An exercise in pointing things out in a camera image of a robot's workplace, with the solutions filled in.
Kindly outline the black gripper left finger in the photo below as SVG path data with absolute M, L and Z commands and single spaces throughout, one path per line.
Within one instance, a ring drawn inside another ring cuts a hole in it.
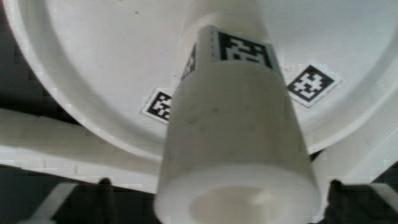
M 113 182 L 61 183 L 31 215 L 17 224 L 118 224 Z

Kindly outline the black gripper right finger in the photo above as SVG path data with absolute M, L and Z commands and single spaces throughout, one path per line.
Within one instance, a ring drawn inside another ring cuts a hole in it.
M 398 224 L 398 211 L 369 185 L 331 182 L 326 224 Z

